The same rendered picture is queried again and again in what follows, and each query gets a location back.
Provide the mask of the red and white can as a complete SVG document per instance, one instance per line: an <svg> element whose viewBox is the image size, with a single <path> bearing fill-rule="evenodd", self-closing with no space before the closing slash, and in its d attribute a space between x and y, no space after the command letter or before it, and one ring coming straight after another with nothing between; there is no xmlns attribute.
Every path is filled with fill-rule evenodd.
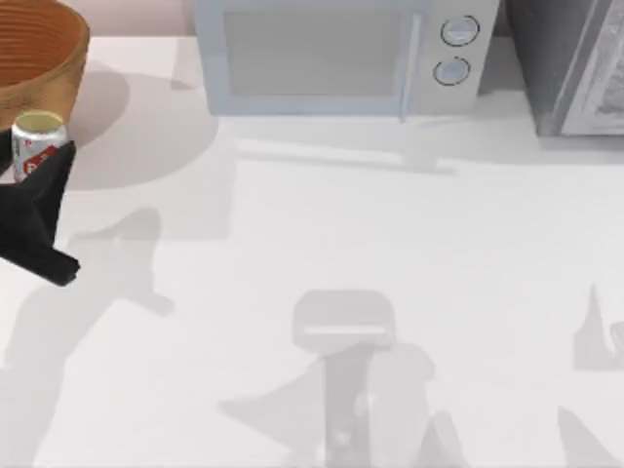
<svg viewBox="0 0 624 468"><path fill-rule="evenodd" d="M68 142L64 120L40 109L25 111L12 127L12 155L16 182L30 176L45 160Z"/></svg>

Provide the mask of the pale microwave oven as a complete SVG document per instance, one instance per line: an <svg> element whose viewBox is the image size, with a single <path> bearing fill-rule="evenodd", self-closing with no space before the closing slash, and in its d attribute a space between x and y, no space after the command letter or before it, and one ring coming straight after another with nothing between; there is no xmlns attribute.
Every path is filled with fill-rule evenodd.
<svg viewBox="0 0 624 468"><path fill-rule="evenodd" d="M478 95L499 0L430 0L430 6L422 28L407 119L420 115L461 114L472 107ZM441 38L442 25L446 20L465 15L478 20L479 36L465 47L448 46ZM433 78L433 68L439 61L453 56L467 59L471 74L457 86L441 86Z"/></svg>

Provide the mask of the round microwave knob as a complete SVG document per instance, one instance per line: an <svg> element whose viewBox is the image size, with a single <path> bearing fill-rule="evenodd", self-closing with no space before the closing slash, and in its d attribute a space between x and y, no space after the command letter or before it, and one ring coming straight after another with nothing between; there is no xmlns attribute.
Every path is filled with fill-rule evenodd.
<svg viewBox="0 0 624 468"><path fill-rule="evenodd" d="M470 62L459 56L439 61L432 71L435 81L444 87L457 86L466 81L470 74Z"/></svg>
<svg viewBox="0 0 624 468"><path fill-rule="evenodd" d="M447 19L441 27L441 38L450 47L465 47L476 40L481 25L473 16Z"/></svg>

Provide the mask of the microwave oven door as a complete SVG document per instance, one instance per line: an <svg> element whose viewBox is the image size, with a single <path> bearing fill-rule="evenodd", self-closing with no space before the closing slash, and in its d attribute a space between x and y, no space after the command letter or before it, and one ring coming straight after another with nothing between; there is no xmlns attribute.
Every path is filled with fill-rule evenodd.
<svg viewBox="0 0 624 468"><path fill-rule="evenodd" d="M411 18L430 0L193 0L219 116L399 118Z"/></svg>

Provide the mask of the brown woven basket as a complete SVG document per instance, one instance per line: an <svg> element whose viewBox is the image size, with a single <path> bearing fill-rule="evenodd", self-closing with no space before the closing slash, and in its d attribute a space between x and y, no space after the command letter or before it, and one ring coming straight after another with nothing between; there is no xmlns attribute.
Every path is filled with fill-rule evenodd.
<svg viewBox="0 0 624 468"><path fill-rule="evenodd" d="M0 132L23 111L70 120L91 30L60 0L0 0Z"/></svg>

